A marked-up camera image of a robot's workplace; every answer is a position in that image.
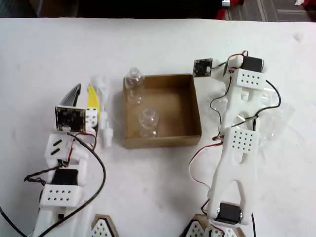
clear plastic bottle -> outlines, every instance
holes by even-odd
[[[154,109],[145,108],[138,117],[140,136],[145,138],[157,137],[159,115]]]
[[[129,103],[140,104],[144,97],[145,77],[138,68],[131,68],[125,76],[124,83],[127,89],[127,98]]]

red wire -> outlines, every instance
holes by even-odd
[[[89,136],[93,136],[93,137],[94,137],[94,144],[93,144],[92,149],[93,149],[93,150],[95,149],[95,147],[96,147],[96,145],[97,145],[97,137],[96,137],[95,135],[93,135],[92,133],[79,132],[79,133],[77,133],[77,134],[75,135],[75,137],[77,137],[78,135],[89,135]],[[73,141],[71,142],[71,148],[70,148],[70,151],[69,151],[68,161],[67,161],[68,164],[69,164],[69,162],[70,162],[70,156],[71,156],[71,154],[72,154],[72,152],[73,152],[73,144],[74,144],[74,141],[75,141],[75,139],[73,139]]]
[[[191,159],[190,162],[189,162],[189,174],[190,174],[191,178],[192,178],[193,180],[195,180],[196,182],[200,183],[200,184],[206,185],[209,189],[210,189],[210,187],[209,187],[206,183],[201,182],[201,181],[195,179],[195,178],[191,175],[191,173],[190,173],[190,165],[191,165],[192,161],[194,160],[194,158],[195,158],[204,148],[207,148],[207,147],[217,147],[217,146],[220,146],[220,145],[222,145],[222,144],[223,144],[223,142],[220,142],[220,143],[215,143],[215,144],[207,145],[207,146],[204,146],[204,147],[200,148],[200,149],[194,154],[194,156],[192,157],[192,159]]]

white table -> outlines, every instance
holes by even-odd
[[[266,75],[295,107],[285,131],[258,155],[257,236],[310,236],[316,226],[316,25],[213,20],[1,19],[0,20],[0,205],[25,233],[36,221],[41,185],[24,183],[46,168],[43,158],[54,106],[94,74],[113,86],[115,141],[97,149],[106,164],[106,185],[94,202],[109,214],[122,237],[176,237],[206,199],[189,178],[188,162],[211,143],[217,123],[208,101],[223,84],[196,79],[203,136],[198,146],[126,150],[122,139],[122,78],[136,66],[146,75],[191,73],[195,59],[249,50],[265,60]],[[196,177],[211,183],[221,149],[200,154]],[[92,159],[86,190],[101,182]],[[252,236],[252,227],[243,228]],[[18,236],[0,218],[1,236]]]

white plastic part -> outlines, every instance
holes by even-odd
[[[98,109],[95,107],[88,107],[85,109],[85,130],[89,127],[95,127],[98,124]]]
[[[248,71],[245,69],[238,69],[234,72],[232,78],[232,83],[235,83],[236,86],[240,87],[263,90],[266,85],[263,73]]]
[[[109,226],[105,220],[99,219],[91,231],[92,237],[112,237]]]
[[[256,156],[259,147],[259,133],[238,128],[229,128],[225,133],[223,151],[220,162],[215,170],[212,187],[208,193],[208,216],[216,219],[221,197],[233,181],[237,182],[240,194],[240,208],[243,225],[251,220],[252,206],[256,183]]]
[[[76,237],[91,237],[91,223],[94,218],[93,206],[89,204],[82,211],[77,213],[81,215],[81,219],[76,227]]]
[[[57,165],[57,160],[66,161],[70,149],[71,137],[65,133],[51,134],[48,139],[45,159],[49,168]]]
[[[82,187],[77,185],[46,184],[40,199],[40,207],[76,207],[81,199]]]
[[[198,221],[193,221],[188,229],[186,237],[203,237],[205,231]]]
[[[99,129],[103,130],[106,128],[108,113],[105,111],[100,112]]]
[[[110,81],[105,76],[95,75],[91,77],[90,83],[99,96],[101,111],[105,110],[109,98]]]
[[[238,115],[252,117],[262,107],[262,94],[265,86],[265,79],[262,73],[237,69],[232,75],[232,83],[228,92],[228,103],[223,122],[220,128],[222,134],[231,127]],[[249,93],[245,100],[244,92]],[[251,129],[251,122],[247,122],[248,129]]]
[[[54,224],[56,211],[52,207],[42,207],[39,210],[38,219],[31,236],[38,237],[43,231]]]
[[[113,129],[109,127],[109,123],[107,123],[107,128],[104,130],[104,137],[105,137],[105,147],[112,146],[112,139],[113,139]]]
[[[205,237],[222,237],[223,236],[223,232],[216,229],[213,225],[209,225],[206,229],[205,229]]]
[[[238,237],[232,228],[227,228],[225,231],[225,237]]]

cardboard box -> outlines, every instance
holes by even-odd
[[[193,76],[145,76],[145,95],[140,105],[127,102],[124,85],[126,148],[180,147],[196,145],[202,135]],[[157,137],[141,138],[138,116],[144,108],[159,114]]]

